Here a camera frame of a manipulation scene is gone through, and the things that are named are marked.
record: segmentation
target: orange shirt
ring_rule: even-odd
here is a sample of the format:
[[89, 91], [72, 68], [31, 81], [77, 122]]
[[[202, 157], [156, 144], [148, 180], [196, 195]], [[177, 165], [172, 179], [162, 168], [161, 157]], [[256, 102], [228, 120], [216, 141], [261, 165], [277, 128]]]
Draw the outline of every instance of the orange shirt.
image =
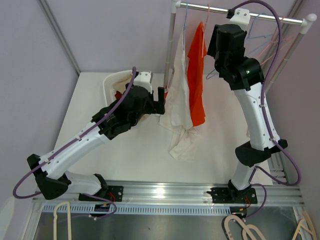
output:
[[204, 45], [202, 56], [203, 28], [204, 24], [203, 22], [200, 22], [188, 53], [188, 58], [190, 59], [187, 69], [189, 104], [194, 127], [199, 126], [206, 121], [206, 114], [202, 103], [204, 57], [207, 55], [206, 45]]

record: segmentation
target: white table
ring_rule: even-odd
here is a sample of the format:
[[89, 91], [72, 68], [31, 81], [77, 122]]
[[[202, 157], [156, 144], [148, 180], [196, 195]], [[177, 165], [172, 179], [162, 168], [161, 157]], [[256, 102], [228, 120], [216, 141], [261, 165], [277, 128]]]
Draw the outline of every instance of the white table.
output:
[[[73, 137], [91, 117], [105, 107], [103, 80], [111, 73], [82, 72], [60, 130], [56, 147]], [[153, 89], [163, 84], [154, 74]], [[101, 174], [106, 180], [168, 183], [226, 184], [238, 164], [235, 148], [247, 142], [247, 124], [229, 85], [219, 78], [203, 80], [205, 124], [195, 160], [176, 160], [168, 153], [172, 133], [151, 115], [130, 131], [84, 156], [69, 170], [78, 174]], [[267, 161], [261, 166], [269, 172]], [[257, 172], [253, 182], [272, 185]]]

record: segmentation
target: gray wall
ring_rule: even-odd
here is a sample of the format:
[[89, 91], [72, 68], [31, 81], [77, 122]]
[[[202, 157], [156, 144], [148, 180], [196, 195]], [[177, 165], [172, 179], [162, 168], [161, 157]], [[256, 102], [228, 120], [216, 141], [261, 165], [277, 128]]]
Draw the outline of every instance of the gray wall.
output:
[[[318, 0], [308, 0], [298, 17], [303, 18], [310, 13], [320, 16]], [[296, 32], [297, 28], [294, 27], [290, 34]], [[320, 234], [319, 37], [320, 19], [302, 39], [268, 93], [270, 111], [277, 131], [282, 138], [288, 140], [288, 151], [301, 169], [301, 191], [318, 235]], [[294, 176], [295, 180], [295, 172], [292, 168], [289, 169], [289, 174]]]
[[[138, 69], [163, 73], [168, 41], [171, 0], [47, 0], [67, 42], [83, 72], [117, 72]], [[265, 0], [279, 15], [286, 15], [294, 0]], [[189, 0], [213, 7], [232, 8], [243, 0]], [[269, 11], [259, 4], [248, 4], [253, 12]], [[185, 21], [186, 10], [176, 14], [174, 50]], [[186, 55], [200, 21], [207, 13], [188, 10]], [[209, 44], [215, 24], [225, 24], [223, 14], [210, 13], [205, 40]], [[273, 34], [274, 22], [258, 20], [254, 35]], [[246, 47], [254, 49], [264, 39], [249, 40]], [[214, 59], [205, 58], [205, 72], [214, 67]]]
[[[26, 158], [54, 147], [77, 75], [35, 0], [0, 4], [0, 208], [30, 169]], [[30, 177], [19, 194], [34, 192]], [[20, 239], [30, 200], [16, 200], [5, 239]]]

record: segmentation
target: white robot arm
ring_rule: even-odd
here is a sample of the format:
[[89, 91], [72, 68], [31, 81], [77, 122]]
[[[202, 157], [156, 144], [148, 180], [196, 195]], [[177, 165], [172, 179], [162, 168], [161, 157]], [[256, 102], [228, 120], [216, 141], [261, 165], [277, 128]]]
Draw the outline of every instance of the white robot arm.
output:
[[97, 127], [92, 128], [111, 110], [117, 103], [114, 101], [108, 107], [102, 108], [78, 134], [66, 142], [63, 150], [53, 159], [53, 154], [61, 149], [55, 149], [45, 155], [32, 154], [27, 158], [31, 169], [41, 165], [33, 174], [37, 185], [47, 200], [55, 199], [64, 193], [80, 193], [79, 200], [87, 200], [83, 194], [108, 198], [108, 185], [99, 174], [81, 175], [67, 171], [75, 162], [96, 147], [108, 143], [117, 135], [130, 130], [135, 126], [144, 114], [165, 113], [165, 90], [158, 88], [158, 101], [154, 101], [151, 81], [152, 72], [140, 72], [136, 75], [133, 86], [128, 91], [123, 102], [116, 110]]
[[[264, 106], [261, 106], [261, 92], [265, 80], [261, 65], [256, 59], [245, 56], [244, 43], [247, 32], [244, 29], [250, 20], [249, 11], [237, 8], [235, 11], [229, 11], [227, 18], [231, 18], [229, 24], [215, 25], [207, 54], [214, 57], [219, 77], [229, 84], [240, 102], [248, 125], [250, 141], [235, 149], [239, 163], [228, 188], [212, 188], [208, 193], [212, 195], [213, 203], [243, 203], [244, 196], [256, 196], [250, 185], [255, 166], [269, 159], [271, 154], [280, 151], [274, 141], [282, 148], [286, 148], [288, 143], [280, 139], [275, 130], [265, 95]], [[263, 108], [269, 119], [273, 139], [270, 139], [268, 133]], [[257, 199], [251, 199], [250, 202], [257, 203]]]

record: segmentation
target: metal pole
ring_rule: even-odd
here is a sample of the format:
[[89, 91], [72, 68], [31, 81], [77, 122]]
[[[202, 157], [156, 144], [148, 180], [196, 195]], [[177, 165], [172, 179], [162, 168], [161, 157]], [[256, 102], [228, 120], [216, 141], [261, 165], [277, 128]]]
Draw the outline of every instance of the metal pole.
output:
[[75, 59], [75, 56], [72, 54], [71, 52], [71, 49], [47, 3], [46, 0], [37, 0], [37, 2], [39, 3], [39, 6], [40, 8], [42, 9], [46, 19], [48, 20], [57, 40], [59, 41], [62, 49], [64, 50], [67, 58], [69, 59], [70, 63], [72, 64], [75, 72], [77, 73], [77, 75], [79, 76], [80, 75], [80, 69], [79, 69], [79, 66], [78, 66], [78, 63]]
[[293, 43], [291, 44], [290, 48], [288, 49], [288, 51], [286, 52], [284, 58], [281, 60], [280, 64], [278, 65], [278, 67], [276, 68], [274, 74], [272, 75], [272, 78], [270, 79], [270, 83], [269, 85], [266, 87], [265, 89], [265, 93], [267, 93], [269, 91], [269, 89], [271, 88], [272, 84], [275, 83], [275, 81], [277, 80], [277, 78], [279, 77], [280, 73], [282, 72], [282, 70], [284, 69], [284, 67], [286, 66], [287, 62], [289, 61], [291, 55], [294, 53], [294, 51], [296, 50], [298, 44], [300, 43], [301, 39], [304, 37], [304, 34], [298, 33], [298, 35], [296, 36], [296, 38], [294, 39]]
[[[288, 14], [286, 15], [286, 17], [289, 18], [295, 18], [298, 15], [299, 10], [303, 7], [303, 5], [306, 3], [306, 0], [295, 0], [294, 4], [292, 5], [290, 11], [288, 12]], [[282, 37], [285, 37], [287, 35], [287, 33], [289, 32], [289, 29], [292, 26], [289, 24], [282, 24], [281, 25], [281, 30], [282, 30]], [[278, 38], [278, 31], [275, 30], [274, 32], [274, 39]], [[266, 59], [268, 59], [275, 51], [276, 51], [277, 45], [276, 44], [272, 44], [270, 49], [266, 52], [265, 57], [263, 59], [262, 62], [264, 62]], [[263, 66], [262, 66], [262, 70], [263, 72], [267, 72], [267, 70], [270, 67], [270, 62], [266, 62]]]
[[164, 68], [163, 87], [165, 90], [168, 87], [171, 52], [172, 52], [172, 45], [174, 41], [175, 22], [176, 22], [176, 13], [172, 12], [170, 16], [169, 37], [168, 37], [168, 45], [166, 48], [166, 59], [165, 59], [165, 68]]
[[[198, 5], [198, 4], [190, 4], [190, 3], [186, 3], [186, 2], [180, 2], [180, 4], [178, 4], [177, 7], [186, 8], [187, 5], [188, 5], [188, 9], [194, 9], [194, 10], [200, 10], [200, 11], [206, 11], [206, 12], [208, 11], [208, 6]], [[212, 13], [227, 14], [228, 11], [229, 11], [228, 9], [224, 9], [224, 8], [210, 7], [210, 12], [212, 12]], [[259, 13], [250, 13], [250, 17], [262, 19], [262, 20], [267, 20], [267, 21], [273, 21], [273, 22], [276, 21], [274, 16], [259, 15]], [[279, 17], [279, 19], [284, 24], [293, 24], [293, 25], [303, 25], [304, 24], [303, 19], [298, 20], [298, 19], [287, 18], [287, 17], [285, 17], [285, 18]]]
[[297, 46], [299, 45], [301, 39], [304, 37], [304, 35], [306, 35], [306, 33], [309, 31], [310, 27], [312, 26], [312, 24], [316, 20], [317, 20], [317, 15], [315, 15], [315, 14], [309, 14], [306, 17], [306, 19], [305, 19], [306, 25], [301, 27], [300, 32], [298, 33], [298, 35], [294, 39], [294, 41], [291, 44], [290, 48], [286, 52], [284, 58], [282, 59], [282, 61], [278, 65], [278, 67], [275, 70], [274, 74], [272, 75], [272, 78], [270, 79], [270, 83], [266, 87], [266, 90], [265, 90], [266, 93], [269, 91], [269, 89], [271, 88], [272, 84], [275, 83], [275, 81], [279, 77], [280, 73], [282, 72], [282, 70], [286, 66], [287, 62], [289, 61], [291, 55], [294, 53], [294, 51], [296, 50]]

